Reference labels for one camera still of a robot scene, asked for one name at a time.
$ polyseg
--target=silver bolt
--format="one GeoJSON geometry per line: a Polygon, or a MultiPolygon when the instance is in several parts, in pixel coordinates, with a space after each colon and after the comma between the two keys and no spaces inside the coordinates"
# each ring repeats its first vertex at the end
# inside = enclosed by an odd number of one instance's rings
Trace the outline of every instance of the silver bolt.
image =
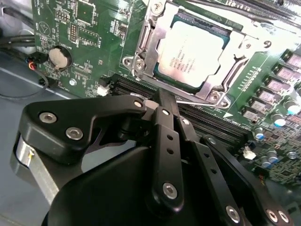
{"type": "Polygon", "coordinates": [[[296,158],[297,158],[297,153],[296,153],[296,152],[289,152],[289,153],[287,154],[287,157],[288,157],[289,159],[296,159],[296,158]]]}
{"type": "Polygon", "coordinates": [[[159,15],[163,12],[164,7],[162,2],[157,2],[151,6],[151,11],[153,14],[159,15]]]}
{"type": "Polygon", "coordinates": [[[213,144],[213,145],[216,144],[216,141],[213,138],[210,137],[208,140],[210,141],[211,144],[213,144]]]}
{"type": "Polygon", "coordinates": [[[137,70],[139,70],[139,71],[142,70],[144,68],[144,66],[145,66],[145,63],[144,63],[144,61],[142,59],[138,59],[136,61],[136,68],[137,68],[137,70]]]}
{"type": "Polygon", "coordinates": [[[273,222],[275,222],[275,223],[278,222],[278,218],[277,218],[277,216],[274,214],[273,211],[267,210],[267,214],[268,214],[269,218],[270,218],[273,222]]]}
{"type": "Polygon", "coordinates": [[[72,86],[76,86],[77,82],[76,82],[75,79],[70,79],[69,84],[72,85],[72,86]]]}
{"type": "Polygon", "coordinates": [[[79,128],[70,127],[66,130],[66,136],[71,140],[80,140],[84,134],[79,128]]]}
{"type": "Polygon", "coordinates": [[[287,218],[287,216],[284,214],[284,212],[278,210],[278,213],[281,216],[281,218],[284,220],[284,222],[286,222],[286,223],[290,222],[290,220],[287,218]]]}
{"type": "Polygon", "coordinates": [[[227,206],[226,211],[227,211],[228,216],[231,218],[231,220],[234,221],[234,223],[240,222],[240,216],[232,206],[227,206]]]}
{"type": "Polygon", "coordinates": [[[142,104],[138,101],[135,101],[134,104],[137,106],[137,107],[142,107],[142,104]]]}
{"type": "Polygon", "coordinates": [[[210,94],[209,98],[213,102],[217,102],[220,99],[221,95],[218,92],[213,92],[210,94]]]}
{"type": "Polygon", "coordinates": [[[184,122],[184,124],[185,124],[186,126],[189,126],[189,125],[190,125],[190,123],[189,123],[189,121],[188,121],[187,119],[182,119],[182,121],[184,122]]]}
{"type": "Polygon", "coordinates": [[[48,124],[51,124],[51,123],[54,123],[57,121],[57,117],[50,112],[44,112],[44,113],[40,114],[39,118],[42,122],[48,123],[48,124]]]}
{"type": "Polygon", "coordinates": [[[175,199],[178,196],[175,186],[167,182],[163,184],[163,192],[169,199],[175,199]]]}
{"type": "Polygon", "coordinates": [[[166,115],[169,115],[169,112],[168,112],[167,110],[165,110],[165,109],[163,109],[162,112],[163,112],[164,114],[166,114],[166,115]]]}
{"type": "Polygon", "coordinates": [[[264,44],[263,45],[264,48],[269,48],[272,45],[272,42],[267,40],[263,44],[264,44]]]}

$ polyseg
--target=mounting hole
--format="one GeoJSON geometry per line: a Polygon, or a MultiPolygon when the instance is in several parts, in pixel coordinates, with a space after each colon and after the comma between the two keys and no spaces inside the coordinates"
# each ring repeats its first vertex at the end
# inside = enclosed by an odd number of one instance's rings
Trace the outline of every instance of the mounting hole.
{"type": "Polygon", "coordinates": [[[167,152],[168,152],[169,154],[174,154],[174,151],[171,150],[170,148],[167,149],[167,152]]]}
{"type": "Polygon", "coordinates": [[[174,139],[171,135],[168,135],[167,138],[168,138],[169,140],[173,140],[173,139],[174,139]]]}
{"type": "Polygon", "coordinates": [[[264,48],[270,48],[271,45],[272,45],[272,42],[269,41],[269,40],[267,40],[267,41],[265,41],[265,42],[263,43],[264,48]]]}
{"type": "Polygon", "coordinates": [[[125,59],[125,60],[124,60],[124,64],[125,64],[126,66],[129,66],[129,65],[131,64],[131,62],[130,62],[129,59],[125,59]]]}

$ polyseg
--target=cable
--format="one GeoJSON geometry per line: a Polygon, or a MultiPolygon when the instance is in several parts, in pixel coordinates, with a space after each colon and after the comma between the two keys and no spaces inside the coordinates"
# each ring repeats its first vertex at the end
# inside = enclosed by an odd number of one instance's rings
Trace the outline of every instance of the cable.
{"type": "Polygon", "coordinates": [[[25,16],[24,14],[22,14],[21,12],[19,12],[18,10],[12,7],[4,8],[3,13],[12,16],[18,20],[21,20],[24,24],[26,24],[32,29],[34,28],[32,19],[30,19],[29,17],[25,16]]]}
{"type": "Polygon", "coordinates": [[[22,41],[22,42],[12,42],[6,44],[0,44],[0,48],[11,48],[11,47],[35,47],[34,41],[22,41]]]}
{"type": "Polygon", "coordinates": [[[33,71],[36,70],[36,66],[34,65],[34,62],[33,62],[33,61],[31,61],[31,62],[28,63],[28,67],[29,67],[31,70],[33,70],[33,71]]]}
{"type": "Polygon", "coordinates": [[[257,15],[257,14],[251,13],[251,12],[244,11],[242,9],[234,8],[231,6],[225,6],[225,5],[223,5],[221,3],[217,3],[217,2],[209,2],[206,0],[186,0],[186,2],[197,3],[197,4],[204,5],[204,6],[210,6],[210,7],[224,9],[227,11],[238,13],[242,16],[246,16],[246,17],[248,17],[252,20],[258,21],[258,22],[266,22],[269,24],[273,24],[273,21],[275,20],[272,17],[260,16],[260,15],[257,15]]]}
{"type": "Polygon", "coordinates": [[[46,78],[46,76],[43,75],[41,72],[38,72],[37,70],[35,70],[35,72],[45,81],[45,85],[43,86],[43,88],[41,90],[39,90],[36,93],[26,95],[26,96],[21,96],[21,97],[10,97],[10,96],[0,94],[0,98],[5,99],[5,100],[25,100],[25,99],[30,99],[30,98],[37,97],[40,94],[42,94],[47,89],[47,87],[49,86],[49,81],[46,78]]]}
{"type": "Polygon", "coordinates": [[[0,38],[0,44],[6,44],[11,42],[18,42],[18,41],[33,41],[34,35],[17,35],[17,36],[11,36],[11,37],[3,37],[0,38]]]}

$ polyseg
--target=electrolytic capacitor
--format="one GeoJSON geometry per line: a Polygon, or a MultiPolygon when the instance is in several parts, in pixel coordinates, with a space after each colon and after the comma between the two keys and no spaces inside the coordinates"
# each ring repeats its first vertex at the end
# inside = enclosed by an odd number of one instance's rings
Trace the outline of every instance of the electrolytic capacitor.
{"type": "Polygon", "coordinates": [[[271,163],[269,162],[267,156],[261,157],[261,166],[262,166],[262,167],[267,168],[267,167],[269,167],[270,165],[271,165],[271,163]]]}
{"type": "Polygon", "coordinates": [[[264,134],[263,134],[262,128],[260,128],[260,127],[255,128],[254,133],[255,133],[256,139],[258,139],[258,140],[264,139],[264,134]]]}
{"type": "Polygon", "coordinates": [[[301,110],[301,107],[296,104],[293,100],[288,100],[284,103],[284,107],[289,114],[297,114],[301,110]]]}
{"type": "Polygon", "coordinates": [[[283,115],[280,113],[276,113],[272,116],[272,120],[274,122],[274,125],[277,127],[282,127],[286,124],[285,119],[283,118],[283,115]]]}
{"type": "Polygon", "coordinates": [[[270,163],[278,162],[278,157],[277,157],[277,152],[276,151],[268,151],[267,156],[268,156],[268,161],[270,163]]]}

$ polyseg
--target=green circuit board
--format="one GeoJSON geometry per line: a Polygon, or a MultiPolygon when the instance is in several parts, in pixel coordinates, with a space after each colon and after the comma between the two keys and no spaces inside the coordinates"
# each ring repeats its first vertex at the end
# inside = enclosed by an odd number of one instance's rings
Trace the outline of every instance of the green circuit board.
{"type": "MultiPolygon", "coordinates": [[[[242,25],[233,20],[189,3],[183,5],[221,24],[236,30],[242,29],[242,25]]],[[[131,72],[122,64],[122,58],[135,53],[146,13],[146,5],[142,0],[33,0],[32,6],[37,50],[49,53],[51,48],[59,45],[72,55],[72,65],[61,72],[55,70],[50,62],[39,65],[42,72],[58,80],[59,87],[79,97],[96,97],[100,78],[119,74],[134,81],[131,72]],[[70,84],[70,80],[75,81],[76,85],[70,84]]],[[[274,34],[276,40],[277,36],[280,40],[284,32],[271,26],[267,30],[274,34]]],[[[249,162],[252,165],[250,169],[261,167],[260,157],[269,150],[276,150],[279,161],[267,169],[270,178],[294,186],[299,184],[295,177],[301,172],[301,116],[287,114],[283,107],[287,95],[280,95],[278,102],[257,121],[242,115],[242,109],[249,106],[250,98],[260,89],[267,75],[273,73],[275,65],[283,63],[281,56],[287,50],[295,51],[300,44],[301,38],[297,35],[288,32],[286,35],[286,45],[281,45],[283,47],[275,51],[258,52],[252,57],[228,92],[231,100],[228,109],[200,108],[251,131],[262,127],[266,138],[261,145],[265,148],[258,153],[259,158],[249,162]],[[285,127],[273,125],[271,116],[275,113],[284,115],[287,121],[285,127]],[[291,151],[297,153],[296,159],[287,157],[291,151]]],[[[291,86],[298,86],[298,82],[292,81],[291,86]]]]}

